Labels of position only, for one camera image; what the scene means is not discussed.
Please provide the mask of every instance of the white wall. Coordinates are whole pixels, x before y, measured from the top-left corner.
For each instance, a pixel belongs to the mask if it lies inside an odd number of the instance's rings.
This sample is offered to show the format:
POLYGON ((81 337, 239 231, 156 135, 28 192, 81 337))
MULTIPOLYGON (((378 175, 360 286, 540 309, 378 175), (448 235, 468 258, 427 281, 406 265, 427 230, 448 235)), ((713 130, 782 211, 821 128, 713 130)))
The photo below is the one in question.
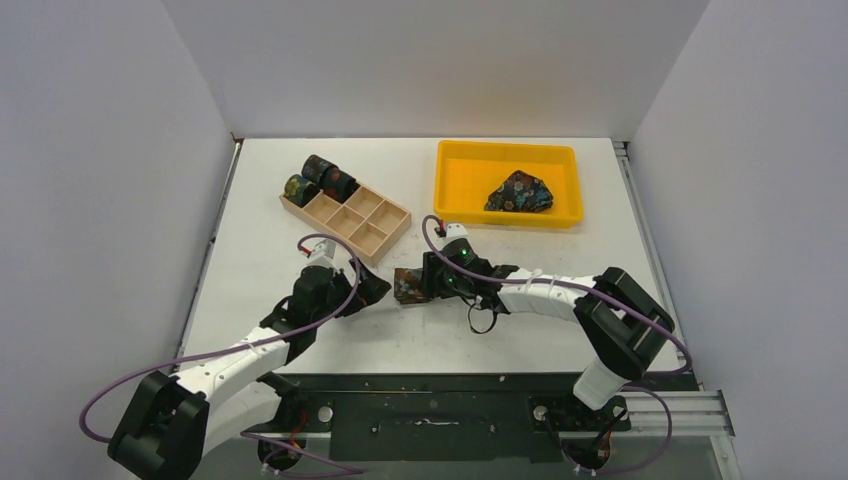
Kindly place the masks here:
POLYGON ((630 138, 708 0, 164 0, 237 136, 630 138))
POLYGON ((746 478, 845 478, 848 3, 713 0, 632 144, 746 478))
POLYGON ((176 351, 232 141, 159 2, 4 2, 0 65, 2 477, 111 478, 76 415, 176 351))

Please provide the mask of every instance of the patterned cylinder object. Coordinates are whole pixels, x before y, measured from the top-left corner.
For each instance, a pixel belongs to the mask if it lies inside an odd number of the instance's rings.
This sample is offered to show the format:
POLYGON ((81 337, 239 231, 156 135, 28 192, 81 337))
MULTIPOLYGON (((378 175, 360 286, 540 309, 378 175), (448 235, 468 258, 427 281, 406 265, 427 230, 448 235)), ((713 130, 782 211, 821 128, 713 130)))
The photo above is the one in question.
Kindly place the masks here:
POLYGON ((335 168, 335 166, 333 162, 321 158, 318 155, 310 155, 303 164, 300 174, 315 185, 322 185, 327 171, 335 168))
POLYGON ((324 194, 339 203, 346 202, 357 188, 359 184, 356 183, 356 179, 337 167, 327 170, 324 181, 321 183, 324 194))
POLYGON ((286 181, 283 198, 303 208, 318 195, 319 191, 318 185, 295 173, 286 181))

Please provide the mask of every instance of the wire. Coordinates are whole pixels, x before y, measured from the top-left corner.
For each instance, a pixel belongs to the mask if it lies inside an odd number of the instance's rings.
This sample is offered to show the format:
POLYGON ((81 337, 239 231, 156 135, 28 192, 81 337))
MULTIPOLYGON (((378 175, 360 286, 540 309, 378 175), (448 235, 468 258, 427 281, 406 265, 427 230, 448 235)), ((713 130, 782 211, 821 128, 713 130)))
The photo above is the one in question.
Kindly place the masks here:
MULTIPOLYGON (((313 460, 318 460, 321 463, 325 463, 327 465, 330 465, 331 467, 336 467, 339 470, 343 470, 342 472, 336 472, 336 473, 315 473, 315 474, 308 474, 308 473, 298 474, 298 473, 279 472, 279 475, 282 476, 282 477, 289 477, 289 478, 334 478, 334 477, 343 477, 343 476, 347 476, 347 475, 360 475, 360 474, 365 473, 365 470, 363 470, 361 468, 354 467, 354 466, 351 466, 351 465, 345 465, 343 463, 339 463, 339 462, 330 460, 329 458, 322 457, 320 455, 316 455, 312 452, 307 452, 306 450, 303 450, 301 448, 297 448, 293 445, 289 445, 288 443, 286 443, 282 440, 277 440, 276 438, 264 437, 262 435, 257 435, 255 433, 250 433, 250 432, 241 432, 241 436, 244 437, 244 438, 250 438, 250 439, 253 439, 253 440, 259 440, 259 441, 262 441, 262 442, 267 442, 267 443, 270 443, 272 445, 276 445, 277 447, 280 447, 281 449, 285 449, 285 450, 289 450, 291 452, 298 453, 298 454, 300 454, 304 457, 308 457, 308 458, 311 458, 313 460)), ((268 459, 269 458, 266 456, 263 463, 268 463, 268 459)))
MULTIPOLYGON (((484 282, 490 282, 490 283, 509 284, 509 285, 524 285, 524 284, 528 283, 528 281, 526 279, 523 279, 523 280, 522 279, 512 279, 512 280, 510 280, 510 279, 506 279, 506 278, 487 277, 485 275, 480 275, 478 273, 474 273, 470 270, 467 270, 467 269, 453 263, 448 257, 446 257, 442 252, 440 252, 439 249, 436 248, 436 246, 433 244, 433 241, 430 240, 430 235, 427 232, 427 221, 428 220, 435 220, 436 222, 439 222, 439 225, 442 224, 442 220, 435 215, 425 216, 424 219, 421 221, 421 231, 424 234, 424 241, 427 243, 427 246, 436 255, 436 257, 439 260, 441 260, 442 262, 444 262, 445 265, 447 265, 448 267, 450 267, 454 271, 459 272, 462 275, 465 275, 465 276, 468 276, 468 277, 471 277, 471 278, 474 278, 474 279, 477 279, 477 280, 482 280, 484 282)), ((649 328, 654 329, 657 333, 659 333, 660 335, 665 337, 666 340, 673 343, 674 346, 677 347, 678 350, 680 350, 680 352, 683 354, 683 357, 686 359, 686 363, 682 367, 680 367, 676 370, 671 370, 671 371, 668 371, 668 372, 653 372, 655 375, 680 375, 680 374, 686 373, 686 372, 688 372, 689 370, 692 369, 692 354, 689 353, 689 349, 687 349, 686 346, 683 345, 683 342, 678 340, 677 337, 675 337, 671 332, 669 332, 665 328, 661 327, 656 322, 652 321, 651 319, 649 319, 645 315, 642 315, 641 313, 637 312, 636 310, 629 307, 628 305, 622 303, 618 299, 613 298, 610 295, 607 295, 606 293, 604 293, 600 290, 594 289, 592 287, 587 287, 586 285, 568 282, 568 281, 565 281, 565 280, 557 280, 557 279, 551 280, 551 279, 546 279, 546 278, 534 278, 534 279, 530 280, 530 283, 544 283, 544 284, 547 284, 547 285, 554 284, 554 285, 557 285, 557 286, 560 286, 560 287, 573 288, 575 290, 581 290, 581 291, 584 291, 586 293, 592 294, 592 295, 600 298, 604 302, 606 302, 606 303, 608 303, 608 304, 610 304, 610 305, 612 305, 612 306, 614 306, 614 307, 616 307, 620 310, 623 310, 625 313, 632 316, 637 321, 647 325, 649 328)))
POLYGON ((477 335, 485 335, 485 334, 491 332, 493 328, 495 328, 495 324, 498 323, 498 314, 497 313, 492 313, 492 324, 489 325, 489 328, 483 330, 482 332, 480 330, 477 330, 476 328, 474 328, 474 325, 471 323, 471 310, 483 311, 483 309, 480 308, 480 307, 474 308, 475 305, 473 303, 468 303, 468 300, 466 300, 464 297, 459 297, 459 298, 462 299, 462 303, 468 305, 468 315, 466 315, 466 316, 468 317, 468 328, 471 329, 472 333, 477 334, 477 335))
POLYGON ((665 439, 663 439, 662 445, 660 445, 660 448, 658 448, 657 451, 654 452, 653 455, 651 455, 650 457, 646 458, 645 460, 642 460, 641 462, 639 462, 635 465, 630 465, 630 466, 627 466, 627 467, 609 468, 609 469, 605 468, 605 469, 599 470, 599 471, 589 470, 587 468, 584 468, 584 467, 578 465, 577 462, 574 461, 574 459, 572 459, 570 456, 568 456, 568 452, 563 448, 562 453, 565 455, 565 458, 567 458, 569 461, 571 461, 571 463, 577 465, 578 471, 581 471, 581 472, 584 472, 584 473, 589 473, 589 474, 594 474, 594 475, 615 475, 615 474, 618 474, 618 473, 635 472, 636 470, 641 470, 641 469, 647 467, 648 465, 654 463, 655 461, 657 461, 657 459, 660 458, 662 456, 662 454, 665 453, 666 450, 668 450, 669 445, 671 445, 671 410, 668 408, 668 404, 665 403, 665 400, 663 400, 663 398, 661 396, 659 396, 656 392, 654 392, 653 390, 649 390, 647 388, 635 387, 635 386, 632 386, 632 385, 625 385, 624 387, 621 387, 621 390, 625 391, 625 392, 641 392, 641 393, 644 393, 646 395, 650 395, 650 396, 654 397, 655 399, 657 399, 658 402, 660 402, 660 405, 662 405, 663 410, 665 411, 665 418, 667 420, 667 428, 666 428, 666 433, 665 433, 665 439))
MULTIPOLYGON (((450 267, 454 271, 459 272, 462 275, 465 275, 465 276, 468 276, 468 277, 471 277, 471 278, 474 278, 474 279, 477 279, 477 280, 482 280, 484 282, 490 282, 490 283, 510 284, 510 285, 516 285, 516 284, 523 285, 523 284, 528 283, 528 280, 520 280, 520 279, 509 280, 509 279, 487 277, 485 275, 480 275, 478 273, 474 273, 470 270, 467 270, 467 269, 453 263, 448 257, 446 257, 442 252, 440 252, 439 249, 436 248, 436 246, 433 244, 433 241, 430 240, 429 232, 427 232, 427 222, 429 220, 435 220, 436 222, 439 223, 440 228, 444 228, 444 222, 439 217, 437 217, 435 215, 425 216, 424 219, 421 221, 421 232, 424 235, 424 241, 427 243, 427 246, 430 248, 430 250, 433 252, 433 254, 435 254, 436 257, 439 260, 441 260, 445 265, 447 265, 448 267, 450 267)), ((671 332, 669 332, 665 328, 661 327, 660 325, 657 325, 656 322, 651 321, 651 319, 649 319, 645 315, 642 315, 641 313, 637 312, 633 308, 630 308, 629 306, 622 303, 618 299, 613 298, 612 296, 607 295, 606 293, 601 292, 600 290, 594 289, 592 287, 587 287, 586 285, 568 282, 568 281, 565 281, 565 280, 559 280, 559 279, 548 280, 548 279, 544 279, 544 278, 533 278, 533 279, 529 280, 529 283, 545 283, 545 284, 548 284, 548 285, 553 284, 553 285, 557 285, 557 286, 560 286, 560 287, 573 288, 575 290, 580 290, 580 291, 589 293, 591 295, 594 295, 594 296, 600 298, 604 302, 611 304, 618 309, 623 310, 625 313, 632 316, 637 321, 647 325, 649 328, 654 329, 657 333, 659 333, 660 335, 665 337, 668 341, 673 343, 674 346, 677 347, 678 350, 680 350, 680 352, 683 354, 683 357, 686 359, 686 363, 682 367, 677 368, 675 370, 671 370, 671 371, 667 371, 667 372, 655 372, 655 375, 666 375, 666 376, 681 375, 681 374, 686 373, 686 372, 688 372, 689 370, 692 369, 692 354, 689 352, 689 349, 686 348, 685 345, 683 345, 683 342, 678 340, 677 337, 675 337, 671 332)), ((665 453, 666 450, 668 450, 668 446, 671 444, 671 430, 672 430, 672 427, 671 427, 671 411, 668 408, 668 404, 665 403, 665 400, 663 400, 662 397, 657 395, 654 391, 649 390, 647 388, 636 387, 636 386, 632 386, 632 385, 625 385, 621 388, 621 390, 625 391, 625 392, 642 392, 642 393, 645 393, 647 395, 650 395, 650 396, 656 398, 657 401, 660 402, 663 409, 665 410, 665 415, 666 415, 666 418, 668 419, 668 430, 666 432, 665 440, 663 440, 663 444, 660 446, 660 448, 653 455, 648 457, 646 460, 644 460, 640 463, 637 463, 636 465, 630 466, 630 467, 614 468, 614 469, 604 470, 602 472, 599 472, 599 473, 603 473, 605 475, 615 474, 615 473, 632 472, 632 471, 644 468, 644 467, 654 463, 654 461, 656 461, 656 459, 658 459, 660 456, 662 456, 662 454, 665 453)), ((567 452, 563 451, 563 453, 565 454, 565 456, 569 460, 574 462, 574 460, 572 460, 571 457, 568 456, 567 452)))
POLYGON ((82 407, 82 411, 80 411, 80 414, 79 414, 79 428, 80 428, 80 430, 82 430, 82 433, 85 434, 85 436, 87 436, 88 438, 90 438, 90 439, 92 439, 96 442, 109 443, 109 441, 111 440, 110 437, 100 435, 100 434, 94 432, 91 429, 91 427, 88 426, 88 412, 91 411, 91 408, 94 406, 94 404, 96 404, 98 401, 100 401, 100 399, 103 398, 104 396, 106 396, 106 394, 108 394, 109 392, 111 392, 115 388, 123 385, 124 383, 127 383, 128 381, 130 381, 134 378, 140 377, 144 374, 154 372, 154 371, 162 369, 162 368, 171 367, 171 366, 174 366, 174 365, 179 365, 179 364, 186 363, 186 362, 196 362, 196 361, 199 361, 199 360, 206 360, 206 359, 209 359, 209 358, 222 357, 224 355, 229 355, 231 353, 240 352, 242 350, 247 350, 247 349, 254 348, 254 347, 260 347, 262 345, 268 345, 269 343, 274 343, 274 342, 278 342, 280 340, 285 340, 286 338, 290 338, 290 337, 293 337, 295 335, 299 335, 303 332, 307 332, 309 330, 320 327, 321 325, 329 322, 336 315, 341 313, 342 310, 347 308, 348 304, 350 304, 350 302, 354 299, 354 297, 356 297, 356 289, 359 287, 359 270, 360 270, 359 259, 356 257, 356 253, 353 251, 353 249, 350 248, 350 246, 347 243, 345 243, 344 240, 342 240, 342 239, 340 239, 340 238, 338 238, 334 235, 328 235, 328 234, 325 234, 325 233, 312 233, 312 234, 309 234, 309 235, 301 238, 297 242, 298 250, 302 251, 303 248, 305 248, 305 247, 303 247, 303 242, 305 242, 307 240, 311 240, 313 238, 326 238, 326 239, 329 239, 329 240, 336 242, 337 244, 341 245, 342 248, 347 250, 347 252, 350 254, 351 258, 353 259, 353 269, 354 269, 353 288, 351 289, 350 294, 348 294, 347 298, 345 298, 344 302, 342 302, 342 304, 339 305, 338 308, 336 308, 332 313, 330 313, 326 317, 322 318, 321 320, 310 323, 309 325, 304 325, 303 327, 296 328, 294 330, 291 330, 289 332, 286 332, 286 333, 283 333, 283 334, 280 334, 280 335, 276 335, 276 336, 273 336, 273 337, 266 338, 264 340, 259 340, 259 341, 256 341, 256 342, 253 342, 253 343, 250 343, 250 344, 236 345, 234 347, 225 348, 223 350, 216 350, 214 352, 199 353, 197 355, 189 355, 189 356, 186 356, 186 357, 180 357, 180 358, 176 358, 176 359, 173 359, 173 360, 168 360, 168 361, 165 361, 165 362, 157 363, 156 365, 152 365, 152 366, 145 367, 145 368, 136 370, 134 372, 128 373, 128 374, 124 375, 123 377, 113 381, 112 383, 110 383, 109 385, 104 387, 99 392, 95 393, 94 396, 91 397, 91 399, 88 402, 86 402, 86 404, 82 407))

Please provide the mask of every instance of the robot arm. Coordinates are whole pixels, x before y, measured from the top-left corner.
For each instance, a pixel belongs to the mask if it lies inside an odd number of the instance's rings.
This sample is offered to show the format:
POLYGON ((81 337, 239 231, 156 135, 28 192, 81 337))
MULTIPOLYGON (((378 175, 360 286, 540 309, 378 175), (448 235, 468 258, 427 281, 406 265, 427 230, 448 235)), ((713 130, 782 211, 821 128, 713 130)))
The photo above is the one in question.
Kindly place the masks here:
POLYGON ((607 294, 668 331, 674 322, 668 313, 625 271, 610 267, 597 277, 535 275, 514 265, 492 266, 476 255, 468 232, 457 223, 440 226, 441 254, 465 270, 497 279, 480 280, 457 273, 435 253, 424 254, 422 269, 395 271, 395 297, 408 298, 409 282, 415 279, 415 303, 434 298, 461 297, 473 300, 494 314, 530 312, 562 318, 583 328, 597 357, 574 385, 573 393, 592 410, 601 409, 628 382, 641 380, 666 338, 629 314, 615 311, 601 299, 582 290, 558 285, 591 287, 607 294))
MULTIPOLYGON (((142 379, 112 435, 108 455, 144 480, 187 479, 202 456, 221 442, 295 408, 296 388, 269 372, 309 348, 316 331, 274 338, 320 321, 350 295, 352 285, 333 264, 334 248, 329 241, 319 243, 292 295, 228 348, 229 353, 172 375, 157 371, 142 379)), ((356 295, 337 316, 376 303, 390 288, 360 265, 356 295)))

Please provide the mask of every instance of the black bracket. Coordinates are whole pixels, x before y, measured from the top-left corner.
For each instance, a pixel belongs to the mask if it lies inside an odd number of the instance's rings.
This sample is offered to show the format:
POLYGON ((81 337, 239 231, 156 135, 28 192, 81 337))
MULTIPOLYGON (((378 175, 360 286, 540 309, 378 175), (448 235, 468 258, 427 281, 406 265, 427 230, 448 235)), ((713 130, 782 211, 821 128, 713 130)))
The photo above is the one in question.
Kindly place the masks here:
POLYGON ((606 430, 612 424, 611 430, 623 432, 630 430, 630 417, 622 418, 613 422, 615 407, 627 408, 624 397, 616 395, 600 410, 592 410, 573 395, 559 396, 535 396, 528 400, 530 417, 533 419, 533 428, 537 432, 547 432, 547 422, 555 432, 600 432, 606 430), (544 407, 545 419, 540 419, 534 413, 539 412, 537 407, 544 407))

